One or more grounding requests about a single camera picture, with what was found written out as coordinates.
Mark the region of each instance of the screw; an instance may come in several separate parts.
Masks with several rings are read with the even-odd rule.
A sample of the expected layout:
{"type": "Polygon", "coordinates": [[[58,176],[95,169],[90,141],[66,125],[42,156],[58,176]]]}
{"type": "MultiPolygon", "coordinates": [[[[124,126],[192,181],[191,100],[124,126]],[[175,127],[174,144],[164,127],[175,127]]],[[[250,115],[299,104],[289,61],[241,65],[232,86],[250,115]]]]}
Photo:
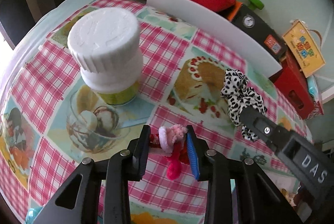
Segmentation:
{"type": "Polygon", "coordinates": [[[217,152],[216,152],[215,150],[212,150],[212,149],[209,149],[209,150],[206,151],[206,154],[207,154],[208,156],[215,156],[216,153],[217,153],[217,152]]]}
{"type": "Polygon", "coordinates": [[[121,151],[121,156],[128,156],[130,154],[129,150],[122,150],[121,151]]]}
{"type": "Polygon", "coordinates": [[[254,160],[251,159],[251,158],[249,158],[249,157],[245,158],[244,161],[245,161],[246,165],[252,165],[252,164],[254,164],[254,160]]]}
{"type": "Polygon", "coordinates": [[[90,157],[85,157],[83,160],[82,160],[82,163],[84,165],[88,165],[91,163],[91,158],[90,157]]]}
{"type": "Polygon", "coordinates": [[[266,135],[270,133],[270,128],[268,126],[264,129],[264,133],[266,135]]]}

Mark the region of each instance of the yellow book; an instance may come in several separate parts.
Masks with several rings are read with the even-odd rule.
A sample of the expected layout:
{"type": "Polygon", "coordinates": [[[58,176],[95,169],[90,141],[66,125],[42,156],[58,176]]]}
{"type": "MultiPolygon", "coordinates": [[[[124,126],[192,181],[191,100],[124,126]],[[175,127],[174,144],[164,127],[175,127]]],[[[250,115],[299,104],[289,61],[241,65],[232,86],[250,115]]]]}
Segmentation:
{"type": "Polygon", "coordinates": [[[311,76],[326,64],[318,46],[310,35],[309,29],[300,20],[296,20],[292,24],[283,38],[298,61],[305,77],[311,76]]]}

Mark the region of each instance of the tablecloth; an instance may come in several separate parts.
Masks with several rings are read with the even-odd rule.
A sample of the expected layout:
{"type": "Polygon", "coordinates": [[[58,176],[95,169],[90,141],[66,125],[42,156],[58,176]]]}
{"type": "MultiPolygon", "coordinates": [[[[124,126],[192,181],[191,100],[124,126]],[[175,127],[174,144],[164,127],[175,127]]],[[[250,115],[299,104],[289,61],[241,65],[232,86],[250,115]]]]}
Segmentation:
{"type": "MultiPolygon", "coordinates": [[[[223,74],[227,67],[242,71],[250,79],[248,85],[263,96],[267,117],[312,141],[305,122],[285,97],[224,43],[141,3],[95,0],[46,36],[38,52],[16,75],[6,97],[0,120],[0,189],[16,216],[24,219],[29,207],[44,205],[84,157],[99,161],[127,147],[129,140],[139,136],[143,124],[149,124],[152,132],[162,125],[191,124],[210,148],[237,160],[252,157],[278,187],[295,190],[298,181],[273,152],[262,141],[243,139],[240,129],[233,127],[224,113],[224,103],[208,96],[218,85],[204,80],[204,75],[210,74],[201,73],[205,88],[199,88],[189,78],[191,74],[184,73],[192,59],[204,59],[217,74],[223,74]],[[84,85],[80,69],[68,51],[67,35],[81,16],[103,7],[125,8],[137,16],[144,65],[138,96],[117,108],[126,115],[126,137],[107,151],[92,153],[80,150],[66,130],[71,96],[84,85]],[[200,110],[201,102],[205,102],[205,110],[200,110]],[[19,127],[12,132],[9,123],[14,121],[19,127]]],[[[131,213],[148,212],[156,223],[161,218],[174,221],[171,223],[202,223],[207,182],[194,180],[187,165],[182,166],[179,179],[170,181],[166,178],[167,166],[164,157],[149,155],[143,179],[129,182],[131,213]]],[[[99,212],[104,190],[102,183],[99,212]]]]}

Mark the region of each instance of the jar lid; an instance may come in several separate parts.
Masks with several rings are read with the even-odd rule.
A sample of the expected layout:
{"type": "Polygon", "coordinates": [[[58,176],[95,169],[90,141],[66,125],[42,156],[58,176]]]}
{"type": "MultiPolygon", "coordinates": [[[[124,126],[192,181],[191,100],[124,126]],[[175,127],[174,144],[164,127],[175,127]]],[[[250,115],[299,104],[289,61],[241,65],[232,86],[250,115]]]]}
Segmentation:
{"type": "Polygon", "coordinates": [[[79,66],[89,72],[117,70],[139,48],[136,16],[122,8],[102,8],[78,20],[67,38],[68,48],[79,66]]]}

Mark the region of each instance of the ice cream sundae picture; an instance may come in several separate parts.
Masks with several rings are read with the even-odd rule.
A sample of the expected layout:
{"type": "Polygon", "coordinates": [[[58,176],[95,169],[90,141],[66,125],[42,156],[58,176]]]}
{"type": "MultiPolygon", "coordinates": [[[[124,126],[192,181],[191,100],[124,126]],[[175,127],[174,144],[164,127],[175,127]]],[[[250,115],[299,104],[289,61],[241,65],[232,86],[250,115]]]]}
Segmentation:
{"type": "Polygon", "coordinates": [[[119,114],[87,85],[73,94],[66,129],[73,145],[82,152],[100,153],[119,139],[119,114]]]}

